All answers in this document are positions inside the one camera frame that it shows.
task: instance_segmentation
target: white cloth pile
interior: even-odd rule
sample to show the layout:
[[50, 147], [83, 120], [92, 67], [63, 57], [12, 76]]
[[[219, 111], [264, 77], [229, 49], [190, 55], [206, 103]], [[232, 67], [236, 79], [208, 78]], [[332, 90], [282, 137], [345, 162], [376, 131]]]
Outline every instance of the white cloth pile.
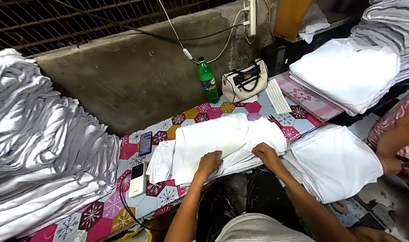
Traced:
[[333, 39], [290, 65], [290, 78], [349, 115], [364, 113], [394, 85], [399, 57], [389, 47]]
[[0, 51], [0, 241], [57, 222], [116, 187], [118, 137], [51, 84], [34, 60]]
[[367, 8], [351, 37], [363, 46], [387, 46], [400, 55], [395, 82], [409, 78], [409, 0], [383, 0]]
[[283, 165], [321, 203], [351, 197], [384, 173], [374, 152], [345, 126], [322, 126], [288, 148]]
[[188, 186], [197, 171], [200, 158], [215, 150], [223, 153], [223, 163], [209, 180], [238, 173], [262, 164], [251, 150], [261, 142], [284, 154], [287, 141], [276, 124], [261, 117], [249, 121], [237, 113], [176, 129], [176, 140], [164, 142], [155, 149], [146, 174], [152, 184], [175, 179]]
[[330, 24], [326, 16], [321, 12], [318, 4], [312, 3], [300, 25], [299, 37], [306, 43], [311, 43], [315, 31], [327, 27], [330, 27]]

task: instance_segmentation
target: phone screen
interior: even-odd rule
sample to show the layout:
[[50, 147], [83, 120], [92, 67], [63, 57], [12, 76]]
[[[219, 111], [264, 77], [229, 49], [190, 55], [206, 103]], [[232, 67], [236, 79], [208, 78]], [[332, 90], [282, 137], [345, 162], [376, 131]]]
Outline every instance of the phone screen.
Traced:
[[151, 153], [152, 131], [140, 136], [139, 155], [144, 156]]
[[138, 164], [135, 167], [131, 168], [131, 179], [136, 179], [138, 177], [141, 177], [143, 175], [143, 168], [144, 168], [145, 164]]

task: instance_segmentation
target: wire grid fence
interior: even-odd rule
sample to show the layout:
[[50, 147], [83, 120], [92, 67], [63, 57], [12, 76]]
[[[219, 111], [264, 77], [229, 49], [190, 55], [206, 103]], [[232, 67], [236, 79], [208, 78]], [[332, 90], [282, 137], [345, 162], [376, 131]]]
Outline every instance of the wire grid fence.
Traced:
[[[167, 20], [158, 0], [61, 0], [77, 9], [139, 28]], [[169, 17], [196, 13], [235, 0], [162, 0]], [[53, 0], [0, 0], [0, 47], [25, 56], [81, 45], [128, 30]]]

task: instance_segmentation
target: smartphone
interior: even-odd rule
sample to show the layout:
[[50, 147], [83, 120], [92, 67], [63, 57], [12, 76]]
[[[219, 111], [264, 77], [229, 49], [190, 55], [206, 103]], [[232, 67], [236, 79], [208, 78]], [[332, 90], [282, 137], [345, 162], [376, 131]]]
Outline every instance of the smartphone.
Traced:
[[131, 168], [130, 189], [128, 191], [129, 198], [135, 198], [146, 192], [146, 163], [138, 164]]
[[152, 152], [152, 131], [140, 136], [139, 155], [144, 156]]

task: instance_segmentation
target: handbag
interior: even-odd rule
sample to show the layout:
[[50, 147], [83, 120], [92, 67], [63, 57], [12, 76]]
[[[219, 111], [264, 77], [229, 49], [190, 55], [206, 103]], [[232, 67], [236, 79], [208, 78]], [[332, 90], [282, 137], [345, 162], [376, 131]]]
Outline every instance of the handbag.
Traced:
[[223, 74], [223, 94], [232, 103], [244, 101], [266, 89], [267, 67], [256, 59], [249, 67]]

